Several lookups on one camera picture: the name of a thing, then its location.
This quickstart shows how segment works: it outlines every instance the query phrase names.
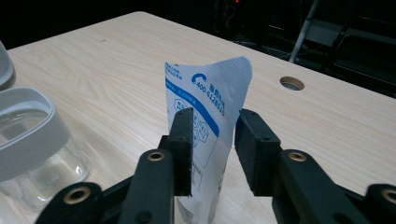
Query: clear plastic container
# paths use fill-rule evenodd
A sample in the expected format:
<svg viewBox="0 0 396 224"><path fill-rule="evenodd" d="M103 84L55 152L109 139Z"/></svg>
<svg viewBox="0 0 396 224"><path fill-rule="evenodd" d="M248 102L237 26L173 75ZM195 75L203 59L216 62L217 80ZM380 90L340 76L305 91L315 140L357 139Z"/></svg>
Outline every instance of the clear plastic container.
<svg viewBox="0 0 396 224"><path fill-rule="evenodd" d="M52 102L29 88L0 92L0 192L30 210L89 172Z"/></svg>
<svg viewBox="0 0 396 224"><path fill-rule="evenodd" d="M11 87L15 82L15 76L14 64L0 41L0 91Z"/></svg>

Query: black chair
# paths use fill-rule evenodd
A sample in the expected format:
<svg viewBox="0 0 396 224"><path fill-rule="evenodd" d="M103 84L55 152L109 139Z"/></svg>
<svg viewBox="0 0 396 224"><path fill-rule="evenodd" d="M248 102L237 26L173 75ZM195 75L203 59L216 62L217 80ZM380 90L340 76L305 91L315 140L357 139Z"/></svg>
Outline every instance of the black chair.
<svg viewBox="0 0 396 224"><path fill-rule="evenodd" d="M322 72L396 98L396 1L359 0Z"/></svg>

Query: table surface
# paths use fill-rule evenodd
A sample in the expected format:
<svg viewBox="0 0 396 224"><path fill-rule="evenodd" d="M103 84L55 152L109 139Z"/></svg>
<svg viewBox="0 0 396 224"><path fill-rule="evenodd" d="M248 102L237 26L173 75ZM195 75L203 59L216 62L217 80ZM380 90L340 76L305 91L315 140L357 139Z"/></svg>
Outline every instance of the table surface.
<svg viewBox="0 0 396 224"><path fill-rule="evenodd" d="M396 185L396 100L144 12L8 51L17 80L48 95L89 156L88 181L107 189L167 134L164 63L204 65L245 55L253 79L244 108L258 112L282 147L312 155L359 194ZM301 91L284 88L296 77ZM0 223L38 213L1 196ZM275 223L271 198L255 198L232 148L214 223Z"/></svg>

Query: cable hole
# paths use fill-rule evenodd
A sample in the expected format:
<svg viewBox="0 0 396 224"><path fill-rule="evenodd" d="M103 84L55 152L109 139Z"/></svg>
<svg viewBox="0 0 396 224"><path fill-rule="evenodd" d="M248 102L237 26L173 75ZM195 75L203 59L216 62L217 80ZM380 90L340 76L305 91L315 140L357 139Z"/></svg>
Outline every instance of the cable hole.
<svg viewBox="0 0 396 224"><path fill-rule="evenodd" d="M295 77L282 77L279 81L282 86L292 91L302 91L305 87L305 84Z"/></svg>

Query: spout pouch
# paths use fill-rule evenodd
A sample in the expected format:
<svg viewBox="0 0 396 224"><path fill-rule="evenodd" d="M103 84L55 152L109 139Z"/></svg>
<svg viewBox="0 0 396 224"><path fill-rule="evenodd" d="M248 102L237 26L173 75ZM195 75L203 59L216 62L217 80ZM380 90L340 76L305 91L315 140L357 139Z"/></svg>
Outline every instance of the spout pouch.
<svg viewBox="0 0 396 224"><path fill-rule="evenodd" d="M249 59L204 66L165 63L168 127L178 110L193 107L191 197L178 197L184 223L211 223L215 215L233 128L252 77Z"/></svg>

